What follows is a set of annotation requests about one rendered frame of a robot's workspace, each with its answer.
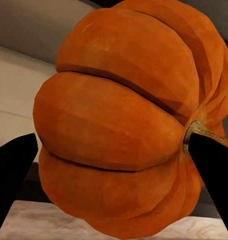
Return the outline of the pumpkin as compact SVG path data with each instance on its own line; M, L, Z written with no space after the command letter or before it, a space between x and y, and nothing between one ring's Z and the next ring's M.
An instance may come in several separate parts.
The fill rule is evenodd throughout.
M228 48L177 0L124 0L68 33L35 97L39 176L64 213L121 240L189 216L205 183L192 133L228 148Z

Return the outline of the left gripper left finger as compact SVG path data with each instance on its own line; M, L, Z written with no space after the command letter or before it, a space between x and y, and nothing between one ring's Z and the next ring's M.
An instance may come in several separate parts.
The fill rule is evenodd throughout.
M0 229L38 153L34 133L0 147Z

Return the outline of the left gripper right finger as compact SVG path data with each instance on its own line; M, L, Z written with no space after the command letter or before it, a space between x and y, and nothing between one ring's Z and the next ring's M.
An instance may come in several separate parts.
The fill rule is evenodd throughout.
M228 230L228 147L210 137L192 133L188 151Z

